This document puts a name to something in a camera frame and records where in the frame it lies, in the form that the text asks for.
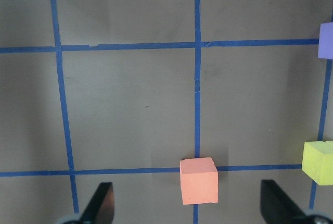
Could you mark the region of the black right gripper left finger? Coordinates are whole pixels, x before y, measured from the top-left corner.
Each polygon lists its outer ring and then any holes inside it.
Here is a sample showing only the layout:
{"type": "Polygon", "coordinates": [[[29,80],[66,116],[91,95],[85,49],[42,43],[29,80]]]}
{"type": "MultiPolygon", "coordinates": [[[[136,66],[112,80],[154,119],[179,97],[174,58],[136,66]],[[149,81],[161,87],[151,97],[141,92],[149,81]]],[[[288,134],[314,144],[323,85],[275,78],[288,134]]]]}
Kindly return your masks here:
{"type": "Polygon", "coordinates": [[[112,182],[102,182],[96,189],[78,223],[111,224],[114,219],[112,182]]]}

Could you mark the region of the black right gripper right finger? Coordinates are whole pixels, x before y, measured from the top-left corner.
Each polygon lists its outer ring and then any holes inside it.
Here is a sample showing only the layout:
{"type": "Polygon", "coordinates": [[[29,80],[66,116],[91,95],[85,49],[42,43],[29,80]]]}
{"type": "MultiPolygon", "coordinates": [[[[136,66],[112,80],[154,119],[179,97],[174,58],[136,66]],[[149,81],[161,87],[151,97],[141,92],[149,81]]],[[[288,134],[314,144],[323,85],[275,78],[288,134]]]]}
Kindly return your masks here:
{"type": "Polygon", "coordinates": [[[274,180],[261,181],[260,213],[269,224],[330,223],[329,217],[300,209],[274,180]]]}

